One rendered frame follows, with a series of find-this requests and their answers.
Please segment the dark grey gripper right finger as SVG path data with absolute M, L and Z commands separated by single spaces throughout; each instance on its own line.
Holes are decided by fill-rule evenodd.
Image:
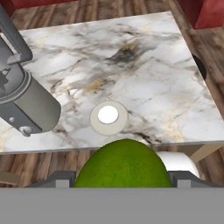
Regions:
M 212 187 L 212 184 L 201 180 L 189 171 L 169 171 L 171 183 L 173 187 L 181 188 L 200 188 L 200 187 Z

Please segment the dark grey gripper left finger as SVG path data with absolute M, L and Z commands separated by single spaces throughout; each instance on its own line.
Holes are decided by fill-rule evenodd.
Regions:
M 31 184 L 31 187 L 69 188 L 74 186 L 75 178 L 75 171 L 55 171 L 47 179 Z

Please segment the green lime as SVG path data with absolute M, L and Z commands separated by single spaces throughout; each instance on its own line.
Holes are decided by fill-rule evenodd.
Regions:
M 171 187 L 158 154 L 135 140 L 123 139 L 101 147 L 83 166 L 75 187 Z

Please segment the round white blender lid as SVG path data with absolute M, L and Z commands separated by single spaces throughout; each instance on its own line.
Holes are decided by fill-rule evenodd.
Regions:
M 120 133 L 128 124 L 127 109 L 117 101 L 104 101 L 96 105 L 89 116 L 92 129 L 103 136 Z

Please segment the white stool seat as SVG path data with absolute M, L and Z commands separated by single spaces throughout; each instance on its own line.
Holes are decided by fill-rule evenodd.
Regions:
M 195 163 L 182 152 L 160 151 L 157 155 L 163 161 L 167 171 L 187 171 L 197 178 L 200 176 Z

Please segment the light wooden chair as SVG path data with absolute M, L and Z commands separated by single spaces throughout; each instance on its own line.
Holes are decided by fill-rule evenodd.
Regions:
M 0 186 L 18 186 L 20 177 L 7 171 L 0 171 Z

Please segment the black round stool seat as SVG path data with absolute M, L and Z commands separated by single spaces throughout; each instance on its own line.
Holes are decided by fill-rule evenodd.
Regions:
M 192 56 L 203 79 L 205 80 L 207 78 L 207 70 L 206 70 L 206 67 L 205 65 L 203 64 L 203 62 L 196 56 L 196 55 L 193 55 Z

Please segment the red cabinet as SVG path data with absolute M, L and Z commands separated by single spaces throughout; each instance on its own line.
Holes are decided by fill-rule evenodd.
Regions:
M 69 3 L 77 0 L 0 0 L 6 13 L 11 17 L 18 9 Z
M 224 0 L 177 0 L 187 20 L 196 30 L 224 25 Z

